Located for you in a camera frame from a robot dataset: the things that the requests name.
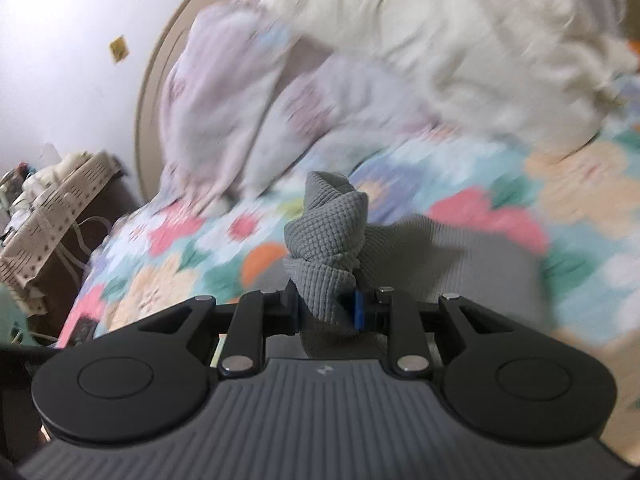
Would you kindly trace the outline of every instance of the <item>white wall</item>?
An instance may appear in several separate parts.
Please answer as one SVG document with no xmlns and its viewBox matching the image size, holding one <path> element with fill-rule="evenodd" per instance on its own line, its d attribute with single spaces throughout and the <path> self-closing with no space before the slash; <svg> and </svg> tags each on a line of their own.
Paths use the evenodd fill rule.
<svg viewBox="0 0 640 480">
<path fill-rule="evenodd" d="M 108 150 L 134 173 L 138 90 L 180 1 L 0 0 L 0 171 L 49 141 L 61 155 Z M 114 64 L 121 34 L 130 54 Z"/>
</svg>

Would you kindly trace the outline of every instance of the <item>gray garment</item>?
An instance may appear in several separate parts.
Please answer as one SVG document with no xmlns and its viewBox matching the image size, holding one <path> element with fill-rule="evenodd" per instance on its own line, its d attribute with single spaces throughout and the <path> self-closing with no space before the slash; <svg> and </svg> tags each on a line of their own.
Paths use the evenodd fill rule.
<svg viewBox="0 0 640 480">
<path fill-rule="evenodd" d="M 357 268 L 370 286 L 392 286 L 431 302 L 457 292 L 535 328 L 545 326 L 548 301 L 538 257 L 501 236 L 422 215 L 388 226 L 367 224 L 367 205 L 367 195 L 346 178 L 313 172 L 306 180 L 304 214 L 285 226 L 290 256 L 282 265 L 309 309 L 301 336 L 309 356 L 373 356 L 384 350 L 379 336 L 355 331 L 336 301 L 354 290 Z M 264 278 L 282 286 L 281 270 L 268 274 Z M 257 285 L 262 288 L 264 281 Z"/>
</svg>

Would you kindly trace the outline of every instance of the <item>gray waffle-textured fabric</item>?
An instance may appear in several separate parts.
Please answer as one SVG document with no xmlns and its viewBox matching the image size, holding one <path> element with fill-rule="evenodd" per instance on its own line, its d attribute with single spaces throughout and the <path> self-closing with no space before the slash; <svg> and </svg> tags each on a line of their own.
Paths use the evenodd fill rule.
<svg viewBox="0 0 640 480">
<path fill-rule="evenodd" d="M 282 265 L 309 307 L 302 343 L 311 357 L 372 356 L 384 348 L 379 337 L 357 335 L 336 302 L 354 289 L 356 268 L 369 285 L 406 290 L 419 301 L 457 292 L 534 328 L 545 327 L 548 302 L 540 261 L 529 251 L 499 235 L 422 215 L 388 226 L 367 224 L 367 205 L 367 195 L 346 178 L 313 172 L 306 180 L 304 214 L 284 229 L 290 256 Z"/>
</svg>

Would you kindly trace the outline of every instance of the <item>beige curved headboard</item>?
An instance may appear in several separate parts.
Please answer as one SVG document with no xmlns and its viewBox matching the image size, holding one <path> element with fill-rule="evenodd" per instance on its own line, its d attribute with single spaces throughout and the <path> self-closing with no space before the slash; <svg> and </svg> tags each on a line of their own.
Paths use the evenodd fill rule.
<svg viewBox="0 0 640 480">
<path fill-rule="evenodd" d="M 136 169 L 145 201 L 158 192 L 162 156 L 158 136 L 158 103 L 169 70 L 182 53 L 197 13 L 219 0 L 183 0 L 151 53 L 138 97 L 135 124 Z"/>
</svg>

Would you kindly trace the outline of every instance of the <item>floral bed sheet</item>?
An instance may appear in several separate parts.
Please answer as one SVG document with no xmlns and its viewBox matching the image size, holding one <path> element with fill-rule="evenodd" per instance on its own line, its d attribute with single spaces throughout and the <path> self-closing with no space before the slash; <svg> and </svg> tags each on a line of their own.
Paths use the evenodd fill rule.
<svg viewBox="0 0 640 480">
<path fill-rule="evenodd" d="M 600 135 L 560 162 L 505 140 L 440 124 L 359 165 L 352 183 L 369 195 L 369 221 L 418 212 L 445 224 L 500 233 L 540 257 L 557 328 L 604 345 L 640 328 L 640 78 L 617 81 L 620 109 Z M 305 157 L 263 197 L 221 218 L 182 203 L 144 206 L 117 222 L 92 256 L 61 334 L 80 316 L 101 335 L 197 294 L 219 303 L 286 254 L 283 227 L 302 212 Z"/>
</svg>

